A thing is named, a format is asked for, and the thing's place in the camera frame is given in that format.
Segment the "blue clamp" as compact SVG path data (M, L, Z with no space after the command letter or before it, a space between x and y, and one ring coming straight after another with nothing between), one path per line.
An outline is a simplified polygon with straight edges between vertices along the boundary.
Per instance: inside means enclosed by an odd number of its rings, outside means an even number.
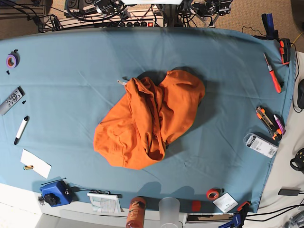
M250 201L244 202L237 209L237 212L231 218L231 221L219 226L218 228L241 228L244 225L245 218L251 205Z
M279 41L279 35L278 35L278 30L274 28L274 22L273 22L273 16L272 13L264 13L261 15L262 22L264 25L264 29L266 31L265 35L257 36L254 35L254 37L258 39L263 39L263 40L277 40Z

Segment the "black power adapter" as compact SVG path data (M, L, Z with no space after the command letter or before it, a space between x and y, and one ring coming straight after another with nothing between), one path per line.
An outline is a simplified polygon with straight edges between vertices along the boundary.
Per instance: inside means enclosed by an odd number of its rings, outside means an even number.
M298 196L300 194L300 190L297 189L280 189L280 191L278 192L278 195L281 196Z

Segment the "frosted plastic cup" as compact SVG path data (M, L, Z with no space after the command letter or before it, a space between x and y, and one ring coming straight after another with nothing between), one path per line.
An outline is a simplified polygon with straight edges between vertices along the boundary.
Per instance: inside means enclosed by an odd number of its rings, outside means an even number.
M159 215L161 228L181 228L179 221L180 202L173 197L166 197L159 202Z

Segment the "black power strip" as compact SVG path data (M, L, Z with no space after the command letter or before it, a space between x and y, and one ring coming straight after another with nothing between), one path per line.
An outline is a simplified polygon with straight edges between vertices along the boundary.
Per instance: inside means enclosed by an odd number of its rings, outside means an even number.
M128 22L115 22L108 21L103 23L94 24L95 28L125 28L125 27L161 27L154 21L128 21Z

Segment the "white square packet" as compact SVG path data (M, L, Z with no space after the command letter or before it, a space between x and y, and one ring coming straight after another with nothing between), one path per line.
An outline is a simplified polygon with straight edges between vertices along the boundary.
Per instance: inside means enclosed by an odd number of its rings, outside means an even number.
M238 205L238 202L229 193L225 193L214 200L213 204L220 209L221 212L228 213Z

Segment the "orange t-shirt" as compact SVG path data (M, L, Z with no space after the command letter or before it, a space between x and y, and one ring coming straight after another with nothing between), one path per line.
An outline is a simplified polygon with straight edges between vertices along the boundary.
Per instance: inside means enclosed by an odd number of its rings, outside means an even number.
M184 70L168 71L158 85L131 78L124 88L96 127L93 146L111 166L141 170L162 161L167 146L190 129L206 89Z

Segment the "small AA battery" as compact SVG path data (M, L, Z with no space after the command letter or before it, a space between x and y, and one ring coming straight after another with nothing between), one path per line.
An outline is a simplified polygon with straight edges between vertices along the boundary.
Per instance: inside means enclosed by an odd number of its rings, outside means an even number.
M34 166L24 166L23 170L32 170L34 169Z

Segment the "purple tape roll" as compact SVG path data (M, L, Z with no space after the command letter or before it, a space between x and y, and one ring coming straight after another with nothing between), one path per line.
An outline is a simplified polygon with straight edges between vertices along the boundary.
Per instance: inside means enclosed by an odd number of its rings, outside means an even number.
M16 68L19 64L19 57L16 53L9 54L6 58L6 66L9 69Z

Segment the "blue clamp bottom right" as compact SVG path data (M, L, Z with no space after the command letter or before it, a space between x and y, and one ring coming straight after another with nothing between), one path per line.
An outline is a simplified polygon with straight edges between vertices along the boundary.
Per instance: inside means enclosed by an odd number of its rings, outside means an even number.
M241 228L244 225L245 218L251 205L250 201L244 202L237 209L237 212L231 218L231 221L219 226L218 228Z

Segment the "blue box with knob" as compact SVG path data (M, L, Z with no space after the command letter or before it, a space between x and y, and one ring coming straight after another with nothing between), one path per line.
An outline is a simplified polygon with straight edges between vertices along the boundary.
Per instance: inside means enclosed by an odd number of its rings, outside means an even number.
M72 202L71 190L63 180L45 184L39 190L50 207L64 206Z

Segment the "red flat piece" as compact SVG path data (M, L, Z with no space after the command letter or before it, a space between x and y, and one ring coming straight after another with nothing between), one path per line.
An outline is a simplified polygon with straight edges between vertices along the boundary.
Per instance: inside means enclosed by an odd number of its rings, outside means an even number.
M201 210L201 202L198 200L192 201L191 204L191 211L193 212L199 212Z

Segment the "grey remote control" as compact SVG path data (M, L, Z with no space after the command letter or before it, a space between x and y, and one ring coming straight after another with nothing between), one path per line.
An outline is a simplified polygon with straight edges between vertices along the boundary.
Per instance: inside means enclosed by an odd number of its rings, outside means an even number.
M24 95L23 89L17 87L0 105L0 115L7 113Z

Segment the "red tape roll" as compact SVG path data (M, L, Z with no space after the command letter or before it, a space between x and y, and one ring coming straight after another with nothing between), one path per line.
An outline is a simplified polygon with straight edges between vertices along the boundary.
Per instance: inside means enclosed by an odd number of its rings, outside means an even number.
M219 198L220 194L221 194L221 189L209 189L206 192L206 197L209 200L216 200Z

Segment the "purple glue tube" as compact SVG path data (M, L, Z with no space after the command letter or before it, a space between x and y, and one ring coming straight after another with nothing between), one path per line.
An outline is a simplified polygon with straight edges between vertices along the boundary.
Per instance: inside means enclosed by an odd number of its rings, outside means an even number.
M282 122L280 121L280 119L275 114L274 114L274 119L275 119L279 129L281 130L282 135L284 135L286 130L285 130L285 127L283 126Z

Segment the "orange black clamp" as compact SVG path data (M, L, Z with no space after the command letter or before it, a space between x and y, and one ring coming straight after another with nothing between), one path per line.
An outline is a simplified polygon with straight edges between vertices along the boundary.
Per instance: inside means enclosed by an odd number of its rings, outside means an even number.
M291 42L288 38L280 39L280 54L282 64L289 67L289 62L291 58Z

